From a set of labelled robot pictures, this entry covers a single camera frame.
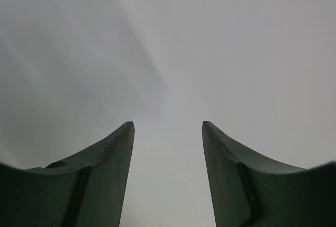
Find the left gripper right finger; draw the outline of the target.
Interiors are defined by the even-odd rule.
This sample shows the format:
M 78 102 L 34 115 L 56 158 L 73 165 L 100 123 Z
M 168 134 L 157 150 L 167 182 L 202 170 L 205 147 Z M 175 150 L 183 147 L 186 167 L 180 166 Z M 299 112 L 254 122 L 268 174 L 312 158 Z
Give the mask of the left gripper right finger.
M 304 169 L 202 125 L 217 226 L 335 226 L 335 163 Z

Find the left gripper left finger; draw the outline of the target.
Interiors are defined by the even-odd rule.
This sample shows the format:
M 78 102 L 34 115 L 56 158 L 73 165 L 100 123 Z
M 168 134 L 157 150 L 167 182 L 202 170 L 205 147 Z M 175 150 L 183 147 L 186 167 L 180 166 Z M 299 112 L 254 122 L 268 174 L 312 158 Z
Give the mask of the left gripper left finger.
M 126 122 L 45 168 L 1 165 L 1 226 L 119 226 L 134 142 Z

